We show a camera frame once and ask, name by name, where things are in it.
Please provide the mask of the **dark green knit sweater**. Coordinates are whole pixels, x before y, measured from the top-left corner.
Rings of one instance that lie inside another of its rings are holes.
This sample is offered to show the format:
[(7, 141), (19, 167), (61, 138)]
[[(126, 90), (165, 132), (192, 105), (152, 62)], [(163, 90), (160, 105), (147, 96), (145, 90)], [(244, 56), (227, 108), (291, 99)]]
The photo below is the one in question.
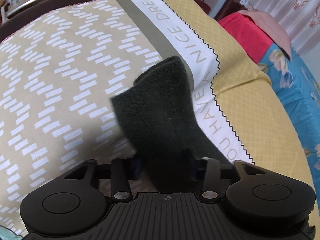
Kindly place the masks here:
[(159, 192), (193, 191), (197, 161), (203, 157), (230, 163), (196, 121), (187, 72), (178, 56), (142, 73), (111, 102), (118, 125)]

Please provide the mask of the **teal grid blanket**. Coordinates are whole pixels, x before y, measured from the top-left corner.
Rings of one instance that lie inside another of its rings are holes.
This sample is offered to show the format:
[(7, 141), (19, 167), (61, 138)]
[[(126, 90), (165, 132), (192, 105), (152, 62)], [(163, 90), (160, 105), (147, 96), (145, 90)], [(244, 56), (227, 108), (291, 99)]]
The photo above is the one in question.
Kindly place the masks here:
[(16, 240), (17, 235), (14, 234), (11, 230), (0, 226), (0, 239), (1, 240)]

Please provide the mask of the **yellow patterned bed cover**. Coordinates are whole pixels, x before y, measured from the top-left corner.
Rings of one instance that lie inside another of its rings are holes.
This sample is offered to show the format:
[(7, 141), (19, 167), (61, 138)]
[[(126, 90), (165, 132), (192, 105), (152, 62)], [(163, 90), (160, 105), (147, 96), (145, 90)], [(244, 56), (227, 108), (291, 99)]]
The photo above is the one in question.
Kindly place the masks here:
[(230, 161), (312, 185), (270, 79), (193, 0), (89, 0), (28, 21), (1, 43), (1, 226), (25, 236), (20, 205), (32, 190), (85, 159), (133, 156), (111, 98), (174, 55), (197, 123)]

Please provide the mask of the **blue floral bedsheet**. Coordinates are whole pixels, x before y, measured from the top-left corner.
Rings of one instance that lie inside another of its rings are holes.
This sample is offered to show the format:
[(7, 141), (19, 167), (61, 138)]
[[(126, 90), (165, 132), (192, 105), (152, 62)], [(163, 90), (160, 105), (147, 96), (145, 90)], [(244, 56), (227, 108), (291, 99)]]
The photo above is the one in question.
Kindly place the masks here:
[(291, 49), (291, 59), (275, 43), (258, 66), (272, 82), (306, 153), (308, 163), (319, 170), (319, 85), (310, 70)]

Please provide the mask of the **red bed mattress cover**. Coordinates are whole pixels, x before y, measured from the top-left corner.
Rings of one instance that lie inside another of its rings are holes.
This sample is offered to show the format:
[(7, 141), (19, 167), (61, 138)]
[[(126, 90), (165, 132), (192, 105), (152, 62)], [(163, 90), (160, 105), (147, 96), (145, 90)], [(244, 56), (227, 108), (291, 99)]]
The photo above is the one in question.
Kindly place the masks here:
[(249, 17), (234, 12), (218, 23), (223, 27), (245, 50), (253, 62), (258, 63), (273, 40), (262, 31)]

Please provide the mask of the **pink pillow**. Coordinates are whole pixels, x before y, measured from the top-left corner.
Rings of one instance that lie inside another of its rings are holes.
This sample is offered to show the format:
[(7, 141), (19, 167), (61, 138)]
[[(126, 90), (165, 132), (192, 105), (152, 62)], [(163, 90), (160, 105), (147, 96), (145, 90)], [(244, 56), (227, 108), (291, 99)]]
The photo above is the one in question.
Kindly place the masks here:
[(286, 30), (267, 12), (259, 10), (239, 10), (238, 13), (249, 17), (262, 31), (287, 54), (292, 61), (291, 40)]

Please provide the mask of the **pink patterned curtain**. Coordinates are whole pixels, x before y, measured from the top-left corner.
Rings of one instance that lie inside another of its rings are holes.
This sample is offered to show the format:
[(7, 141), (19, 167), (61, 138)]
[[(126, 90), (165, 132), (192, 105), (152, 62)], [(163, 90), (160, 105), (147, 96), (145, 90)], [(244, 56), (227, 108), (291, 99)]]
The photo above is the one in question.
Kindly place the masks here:
[(319, 0), (245, 0), (244, 4), (273, 16), (300, 56), (319, 43)]

